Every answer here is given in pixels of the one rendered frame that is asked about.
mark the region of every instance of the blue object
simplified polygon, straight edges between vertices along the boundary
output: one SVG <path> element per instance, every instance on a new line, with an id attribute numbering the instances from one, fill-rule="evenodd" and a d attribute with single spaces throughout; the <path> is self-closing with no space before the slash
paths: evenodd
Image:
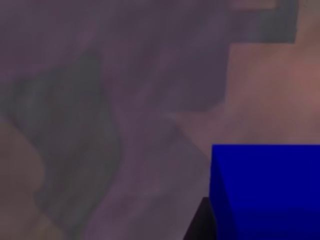
<path id="1" fill-rule="evenodd" d="M 320 240 L 320 146 L 214 145 L 218 240 Z"/>

